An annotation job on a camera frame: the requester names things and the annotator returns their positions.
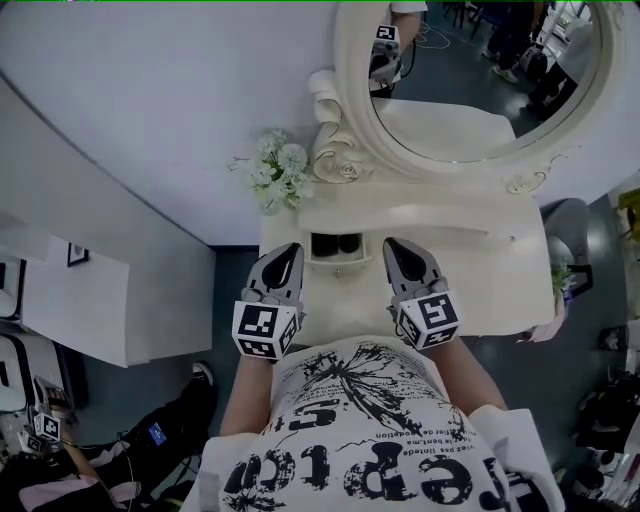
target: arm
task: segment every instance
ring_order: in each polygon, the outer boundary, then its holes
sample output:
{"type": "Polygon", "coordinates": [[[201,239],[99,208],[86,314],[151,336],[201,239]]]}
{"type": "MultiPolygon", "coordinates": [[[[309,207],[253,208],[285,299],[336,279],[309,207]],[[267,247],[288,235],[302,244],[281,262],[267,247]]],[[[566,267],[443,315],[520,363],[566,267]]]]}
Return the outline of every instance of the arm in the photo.
{"type": "Polygon", "coordinates": [[[483,405],[507,410],[495,382],[460,338],[421,353],[435,363],[451,403],[466,416],[483,405]]]}
{"type": "Polygon", "coordinates": [[[103,489],[109,496],[111,503],[113,503],[114,507],[118,508],[118,503],[113,499],[109,489],[107,489],[107,486],[104,484],[98,473],[96,473],[96,470],[91,466],[91,464],[89,464],[89,461],[84,454],[73,444],[73,438],[67,428],[66,422],[61,421],[60,426],[60,439],[63,441],[62,446],[64,446],[65,451],[69,454],[69,457],[76,465],[78,474],[95,478],[100,482],[100,485],[102,485],[103,489]]]}
{"type": "Polygon", "coordinates": [[[392,12],[391,23],[398,27],[400,33],[400,53],[413,42],[420,30],[420,12],[392,12]]]}
{"type": "Polygon", "coordinates": [[[271,416],[272,378],[271,362],[255,357],[240,358],[220,436],[262,432],[271,416]]]}

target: ornate mirror frame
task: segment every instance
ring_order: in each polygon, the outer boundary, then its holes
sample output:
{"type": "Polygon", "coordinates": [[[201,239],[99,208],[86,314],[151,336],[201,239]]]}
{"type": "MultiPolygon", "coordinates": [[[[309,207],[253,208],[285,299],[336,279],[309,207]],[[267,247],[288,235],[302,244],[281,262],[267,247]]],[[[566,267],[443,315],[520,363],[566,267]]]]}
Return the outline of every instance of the ornate mirror frame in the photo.
{"type": "Polygon", "coordinates": [[[387,181],[391,173],[391,179],[406,182],[531,192],[544,182],[554,159],[566,156],[580,134],[595,122],[624,77],[625,7],[621,2],[590,2],[595,40],[600,43],[596,45],[600,51],[587,69],[591,80],[579,84],[569,101],[547,121],[550,127],[545,123],[478,161],[448,162],[418,155],[385,130],[369,95],[366,77],[373,31],[388,7],[389,2],[341,3],[335,30],[335,75],[331,77],[336,97],[311,79],[316,115],[326,129],[316,141],[316,159],[319,152],[324,149],[326,155],[328,150],[332,158],[341,160],[333,167],[347,169],[336,173],[335,179],[325,173],[321,178],[327,181],[347,183],[364,174],[387,181]]]}

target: sneaker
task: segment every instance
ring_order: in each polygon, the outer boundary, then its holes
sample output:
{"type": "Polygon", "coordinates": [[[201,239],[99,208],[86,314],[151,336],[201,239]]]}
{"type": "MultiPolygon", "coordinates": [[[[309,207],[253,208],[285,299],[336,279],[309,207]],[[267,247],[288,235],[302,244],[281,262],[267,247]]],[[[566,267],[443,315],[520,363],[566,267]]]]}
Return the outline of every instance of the sneaker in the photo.
{"type": "Polygon", "coordinates": [[[489,60],[493,60],[493,61],[496,61],[496,62],[498,61],[498,54],[497,54],[497,53],[490,52],[490,51],[489,51],[488,49],[486,49],[486,48],[485,48],[484,50],[482,50],[482,55],[483,55],[484,57],[486,57],[487,59],[489,59],[489,60]]]}
{"type": "Polygon", "coordinates": [[[493,66],[491,70],[503,80],[506,80],[510,84],[517,84],[518,78],[513,74],[510,69],[500,69],[500,66],[493,66]]]}
{"type": "Polygon", "coordinates": [[[206,382],[211,387],[213,387],[214,380],[213,374],[206,363],[193,363],[191,365],[191,378],[195,380],[199,380],[201,382],[206,382]]]}

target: oval mirror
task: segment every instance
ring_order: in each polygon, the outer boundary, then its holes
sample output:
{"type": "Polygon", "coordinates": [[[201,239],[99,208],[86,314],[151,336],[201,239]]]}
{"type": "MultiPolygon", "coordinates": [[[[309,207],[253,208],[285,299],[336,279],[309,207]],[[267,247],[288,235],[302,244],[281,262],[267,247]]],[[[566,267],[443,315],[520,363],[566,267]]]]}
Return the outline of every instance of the oval mirror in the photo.
{"type": "Polygon", "coordinates": [[[443,162],[531,144],[593,81],[597,18],[587,2],[391,2],[371,34],[376,115],[407,150],[443,162]]]}

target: white vanity table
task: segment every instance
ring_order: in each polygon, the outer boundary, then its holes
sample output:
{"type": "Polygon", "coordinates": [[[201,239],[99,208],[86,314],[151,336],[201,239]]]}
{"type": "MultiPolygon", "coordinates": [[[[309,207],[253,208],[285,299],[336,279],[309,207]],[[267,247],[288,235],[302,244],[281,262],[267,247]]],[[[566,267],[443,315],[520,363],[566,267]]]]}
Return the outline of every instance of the white vanity table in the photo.
{"type": "Polygon", "coordinates": [[[505,117],[467,105],[370,98],[369,55],[387,4],[340,5],[335,74],[321,71],[309,82],[322,125],[312,155],[316,195],[299,212],[262,221],[261,254],[290,242],[305,249],[308,316],[297,343],[395,335],[385,310],[388,236],[435,256],[461,304],[461,334],[514,334],[553,320],[532,193],[604,108],[621,72],[621,7],[590,7],[595,48],[583,80],[549,120],[516,139],[505,117]],[[361,254],[315,258],[311,233],[362,234],[361,254]]]}

